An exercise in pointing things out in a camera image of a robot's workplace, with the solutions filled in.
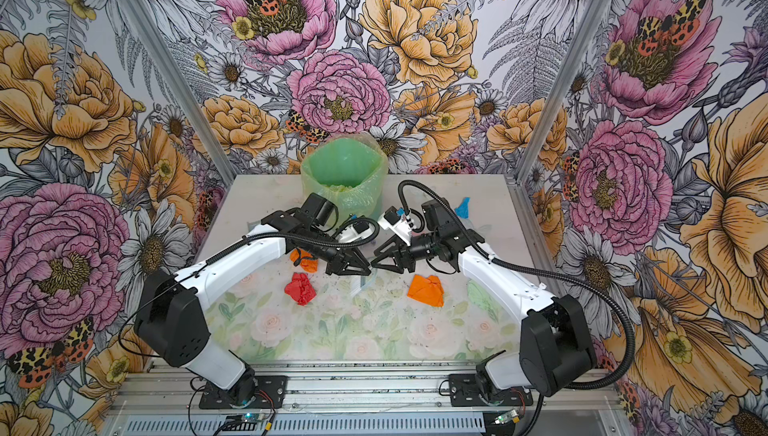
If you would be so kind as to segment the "grey-blue hand brush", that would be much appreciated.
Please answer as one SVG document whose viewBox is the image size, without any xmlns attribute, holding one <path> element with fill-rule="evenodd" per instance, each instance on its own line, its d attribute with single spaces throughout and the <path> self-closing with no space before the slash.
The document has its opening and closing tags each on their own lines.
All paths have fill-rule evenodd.
<svg viewBox="0 0 768 436">
<path fill-rule="evenodd" d="M 380 280 L 379 270 L 373 269 L 372 273 L 368 276 L 355 276 L 350 283 L 351 297 L 355 297 L 361 292 L 373 288 L 374 284 Z"/>
</svg>

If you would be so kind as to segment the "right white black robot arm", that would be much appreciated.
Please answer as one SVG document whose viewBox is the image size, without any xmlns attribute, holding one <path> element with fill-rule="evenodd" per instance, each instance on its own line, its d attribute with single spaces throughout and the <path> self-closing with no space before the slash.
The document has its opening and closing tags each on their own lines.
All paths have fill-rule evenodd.
<svg viewBox="0 0 768 436">
<path fill-rule="evenodd" d="M 518 324 L 514 352 L 500 352 L 476 366 L 481 394 L 491 398 L 510 388 L 533 388 L 551 396 L 596 365 L 582 306 L 571 296 L 557 297 L 519 272 L 500 265 L 492 248 L 454 212 L 437 201 L 422 205 L 426 231 L 415 234 L 398 210 L 378 220 L 393 236 L 374 251 L 371 266 L 399 274 L 413 273 L 416 263 L 434 258 L 486 291 Z"/>
</svg>

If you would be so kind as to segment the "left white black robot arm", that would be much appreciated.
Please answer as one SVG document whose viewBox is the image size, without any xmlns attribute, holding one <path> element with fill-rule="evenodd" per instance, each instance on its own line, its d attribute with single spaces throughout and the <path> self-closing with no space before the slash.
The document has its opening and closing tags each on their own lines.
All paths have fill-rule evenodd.
<svg viewBox="0 0 768 436">
<path fill-rule="evenodd" d="M 378 223 L 351 218 L 328 234 L 323 228 L 336 211 L 333 203 L 312 193 L 301 207 L 264 217 L 246 235 L 201 262 L 174 273 L 155 271 L 144 283 L 135 334 L 169 365 L 217 387 L 226 404 L 250 405 L 257 395 L 255 373 L 212 340 L 205 312 L 245 277 L 296 249 L 323 261 L 329 275 L 369 275 L 360 248 L 378 236 Z"/>
</svg>

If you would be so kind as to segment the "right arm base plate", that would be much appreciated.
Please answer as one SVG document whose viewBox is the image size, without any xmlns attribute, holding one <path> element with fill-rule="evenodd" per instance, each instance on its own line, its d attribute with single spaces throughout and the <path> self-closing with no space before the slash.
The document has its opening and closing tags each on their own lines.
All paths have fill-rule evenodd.
<svg viewBox="0 0 768 436">
<path fill-rule="evenodd" d="M 452 407 L 529 407 L 534 404 L 532 393 L 526 388 L 512 387 L 494 390 L 481 383 L 476 374 L 450 374 L 447 387 L 439 392 L 450 398 Z"/>
</svg>

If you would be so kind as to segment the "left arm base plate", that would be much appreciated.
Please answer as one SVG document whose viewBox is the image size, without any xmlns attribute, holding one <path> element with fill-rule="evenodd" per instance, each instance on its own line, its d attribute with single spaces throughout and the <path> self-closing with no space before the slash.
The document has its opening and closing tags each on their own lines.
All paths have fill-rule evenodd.
<svg viewBox="0 0 768 436">
<path fill-rule="evenodd" d="M 286 376 L 247 376 L 229 390 L 207 382 L 198 407 L 201 410 L 280 409 L 287 382 Z"/>
</svg>

